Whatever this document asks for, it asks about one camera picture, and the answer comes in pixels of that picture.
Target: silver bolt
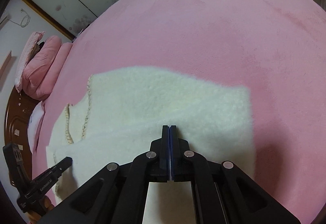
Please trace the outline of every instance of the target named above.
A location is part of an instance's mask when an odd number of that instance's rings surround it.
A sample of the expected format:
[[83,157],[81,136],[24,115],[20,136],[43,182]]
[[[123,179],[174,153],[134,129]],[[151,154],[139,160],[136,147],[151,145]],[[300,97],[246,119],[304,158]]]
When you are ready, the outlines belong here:
[[149,151],[146,153],[146,157],[149,159],[155,158],[156,157],[156,153],[154,151]]
[[225,161],[223,162],[223,167],[226,169],[232,169],[233,168],[233,163],[230,161]]
[[108,170],[115,170],[115,169],[118,168],[118,166],[117,166],[116,163],[111,162],[111,163],[109,163],[109,164],[106,166],[106,168],[107,168]]
[[186,150],[184,154],[188,158],[193,157],[195,155],[195,153],[191,150]]

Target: human hand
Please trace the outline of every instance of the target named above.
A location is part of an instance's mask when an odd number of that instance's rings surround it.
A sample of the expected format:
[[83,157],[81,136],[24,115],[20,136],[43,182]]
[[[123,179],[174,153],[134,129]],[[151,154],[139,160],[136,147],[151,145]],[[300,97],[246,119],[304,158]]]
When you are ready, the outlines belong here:
[[[46,212],[54,209],[54,205],[52,205],[51,200],[47,196],[44,198],[44,206],[46,208]],[[34,211],[27,211],[26,214],[31,224],[36,224],[41,218],[41,216]]]

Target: pink fitted sheet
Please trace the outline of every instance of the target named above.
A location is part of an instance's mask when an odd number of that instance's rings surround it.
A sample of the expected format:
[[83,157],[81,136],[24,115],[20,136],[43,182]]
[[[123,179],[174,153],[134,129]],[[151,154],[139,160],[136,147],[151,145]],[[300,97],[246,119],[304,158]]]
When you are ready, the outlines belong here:
[[325,32],[312,0],[120,0],[74,42],[45,102],[33,175],[91,74],[157,66],[250,88],[255,180],[308,224],[326,202]]

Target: cable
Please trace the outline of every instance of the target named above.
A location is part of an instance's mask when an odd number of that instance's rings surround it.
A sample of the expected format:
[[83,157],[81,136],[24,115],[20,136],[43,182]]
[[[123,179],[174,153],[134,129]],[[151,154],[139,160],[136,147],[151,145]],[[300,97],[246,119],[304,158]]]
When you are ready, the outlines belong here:
[[29,24],[29,21],[31,20],[31,17],[28,15],[28,13],[27,13],[24,9],[21,9],[21,13],[22,13],[22,12],[26,13],[26,15],[23,17],[21,23],[16,23],[16,22],[14,22],[14,21],[12,21],[12,20],[9,20],[9,21],[12,22],[12,23],[15,23],[15,24],[19,25],[20,27],[25,27],[25,26],[27,26],[27,25]]

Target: white pillow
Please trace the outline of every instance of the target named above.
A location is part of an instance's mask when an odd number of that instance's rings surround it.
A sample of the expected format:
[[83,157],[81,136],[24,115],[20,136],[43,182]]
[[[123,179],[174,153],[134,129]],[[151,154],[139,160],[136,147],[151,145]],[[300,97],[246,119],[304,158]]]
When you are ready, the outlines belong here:
[[27,127],[27,138],[31,153],[34,153],[37,148],[44,114],[44,101],[41,101],[34,108]]

